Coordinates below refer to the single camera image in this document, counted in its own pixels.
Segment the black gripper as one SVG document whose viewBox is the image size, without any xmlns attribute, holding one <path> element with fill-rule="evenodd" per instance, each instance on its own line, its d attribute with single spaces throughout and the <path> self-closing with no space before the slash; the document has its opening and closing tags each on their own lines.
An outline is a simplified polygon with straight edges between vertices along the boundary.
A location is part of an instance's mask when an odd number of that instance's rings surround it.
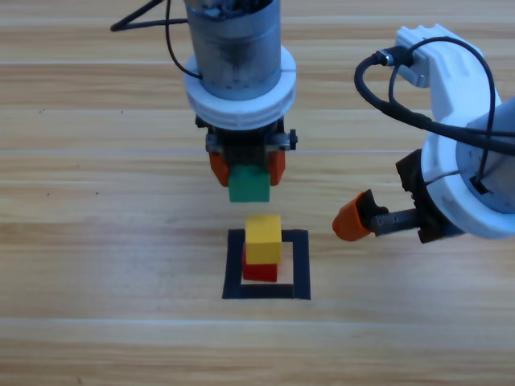
<svg viewBox="0 0 515 386">
<path fill-rule="evenodd" d="M 270 185 L 277 186 L 286 169 L 286 152 L 296 150 L 298 136 L 295 129 L 285 131 L 284 118 L 256 129 L 222 129 L 196 115 L 196 126 L 208 130 L 205 139 L 210 167 L 222 187 L 229 186 L 229 168 L 237 165 L 267 164 Z"/>
<path fill-rule="evenodd" d="M 332 222 L 334 233 L 345 241 L 357 241 L 370 233 L 383 236 L 411 229 L 418 230 L 422 244 L 462 236 L 463 231 L 436 207 L 422 176 L 422 150 L 417 149 L 396 163 L 402 188 L 411 194 L 414 208 L 389 213 L 378 206 L 368 189 L 346 203 Z"/>
</svg>

